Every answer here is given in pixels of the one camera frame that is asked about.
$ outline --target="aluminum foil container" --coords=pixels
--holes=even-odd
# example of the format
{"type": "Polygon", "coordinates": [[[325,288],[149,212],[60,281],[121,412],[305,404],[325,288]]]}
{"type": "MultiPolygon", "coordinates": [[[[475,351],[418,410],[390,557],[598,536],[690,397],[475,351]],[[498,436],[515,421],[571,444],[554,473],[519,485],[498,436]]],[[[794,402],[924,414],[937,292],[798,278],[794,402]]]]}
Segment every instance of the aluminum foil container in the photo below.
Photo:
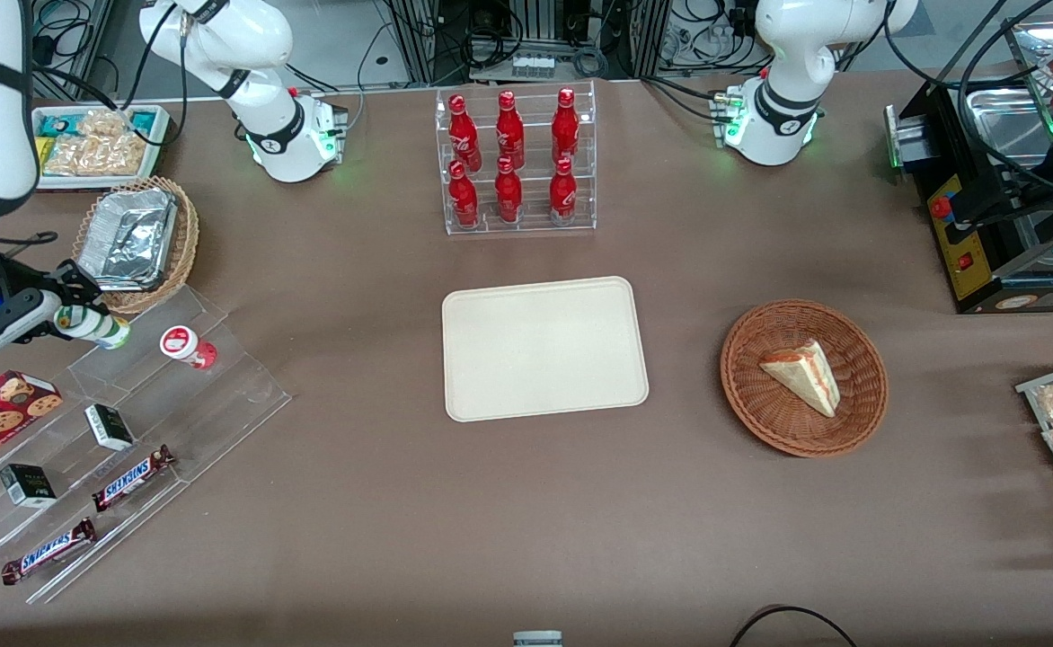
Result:
{"type": "Polygon", "coordinates": [[[163,189],[110,193],[92,214],[78,263],[104,291],[163,283],[178,199],[163,189]]]}

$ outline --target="red and white cup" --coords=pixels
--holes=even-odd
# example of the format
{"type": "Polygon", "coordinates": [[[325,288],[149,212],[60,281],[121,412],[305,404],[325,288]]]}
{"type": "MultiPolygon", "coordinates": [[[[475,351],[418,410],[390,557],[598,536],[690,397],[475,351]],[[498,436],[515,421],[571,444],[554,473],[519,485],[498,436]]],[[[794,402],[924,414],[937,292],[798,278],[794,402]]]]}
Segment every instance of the red and white cup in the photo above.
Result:
{"type": "Polygon", "coordinates": [[[160,337],[160,350],[171,359],[190,364],[199,371],[210,369],[218,356],[215,345],[199,339],[199,335],[188,327],[171,327],[160,337]]]}

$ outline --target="small black box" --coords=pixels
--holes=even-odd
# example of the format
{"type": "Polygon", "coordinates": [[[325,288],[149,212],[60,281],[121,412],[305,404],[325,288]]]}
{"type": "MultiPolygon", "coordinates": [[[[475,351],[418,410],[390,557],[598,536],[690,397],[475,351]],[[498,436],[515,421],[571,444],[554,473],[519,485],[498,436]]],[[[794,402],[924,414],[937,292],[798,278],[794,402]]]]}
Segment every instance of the small black box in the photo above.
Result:
{"type": "Polygon", "coordinates": [[[55,504],[55,491],[52,484],[46,483],[42,467],[9,463],[0,470],[0,479],[12,504],[24,508],[46,508],[55,504]]]}
{"type": "Polygon", "coordinates": [[[87,415],[87,426],[95,434],[95,442],[115,451],[132,449],[132,432],[123,423],[119,411],[111,406],[88,406],[83,413],[87,415]]]}

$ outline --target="brown table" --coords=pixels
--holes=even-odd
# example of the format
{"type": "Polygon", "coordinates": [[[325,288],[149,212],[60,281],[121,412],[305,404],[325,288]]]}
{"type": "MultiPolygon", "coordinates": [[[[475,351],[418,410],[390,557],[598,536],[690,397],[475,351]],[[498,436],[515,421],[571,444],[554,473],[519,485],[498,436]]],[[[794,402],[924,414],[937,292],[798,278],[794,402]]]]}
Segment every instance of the brown table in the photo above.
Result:
{"type": "MultiPolygon", "coordinates": [[[[55,602],[0,587],[0,644],[713,646],[782,602],[860,644],[1053,644],[1053,467],[1013,393],[1053,369],[1053,315],[953,314],[885,162],[882,106],[913,78],[839,78],[786,168],[715,150],[638,82],[597,89],[599,230],[501,241],[443,233],[433,92],[372,95],[346,163],[300,185],[252,163],[223,103],[193,103],[164,162],[202,217],[193,286],[297,399],[55,602]],[[644,405],[448,418],[449,292],[612,274],[634,285],[644,405]],[[889,414],[854,454],[778,454],[720,394],[724,332],[782,297],[883,353],[889,414]]],[[[1,232],[69,239],[91,201],[39,196],[1,232]]],[[[9,348],[0,371],[86,348],[9,348]]],[[[763,635],[830,631],[776,617],[744,644],[763,635]]]]}

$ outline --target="acrylic bottle rack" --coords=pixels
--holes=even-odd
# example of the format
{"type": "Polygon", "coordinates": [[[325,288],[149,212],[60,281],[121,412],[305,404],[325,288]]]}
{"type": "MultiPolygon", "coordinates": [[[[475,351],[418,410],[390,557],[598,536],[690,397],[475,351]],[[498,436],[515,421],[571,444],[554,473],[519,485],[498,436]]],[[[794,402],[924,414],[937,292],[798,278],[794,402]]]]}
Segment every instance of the acrylic bottle rack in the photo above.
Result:
{"type": "Polygon", "coordinates": [[[287,405],[291,396],[243,351],[223,326],[224,316],[191,288],[181,288],[132,320],[132,336],[123,348],[93,349],[53,378],[63,405],[3,446],[0,467],[42,467],[58,501],[41,510],[16,507],[0,482],[0,572],[4,563],[69,531],[84,516],[99,540],[41,566],[15,586],[4,587],[0,579],[2,589],[26,603],[48,602],[287,405]],[[170,360],[158,349],[163,332],[179,324],[218,348],[218,359],[207,371],[170,360]],[[96,401],[119,409],[135,445],[120,452],[96,445],[83,415],[96,401]],[[93,492],[161,445],[168,446],[176,462],[96,513],[93,492]]]}
{"type": "Polygon", "coordinates": [[[523,118],[526,140],[526,163],[518,170],[523,185],[523,214],[515,224],[505,223],[498,214],[498,200],[494,193],[494,179],[498,176],[499,146],[495,139],[494,124],[499,118],[499,87],[468,86],[452,91],[440,90],[436,95],[435,134],[439,149],[439,179],[443,184],[444,223],[450,235],[530,234],[556,232],[584,232],[597,226],[597,140],[595,84],[568,82],[567,84],[524,84],[513,86],[518,114],[523,118]],[[560,87],[575,91],[575,112],[578,114],[578,152],[573,159],[572,176],[578,183],[575,195],[575,217],[571,224],[559,227],[551,221],[551,179],[554,160],[551,153],[551,121],[558,107],[560,87]],[[466,112],[478,128],[478,149],[482,165],[470,174],[478,192],[478,227],[461,229],[454,217],[448,185],[451,176],[448,164],[454,159],[451,148],[451,111],[448,99],[463,95],[466,112]]]}

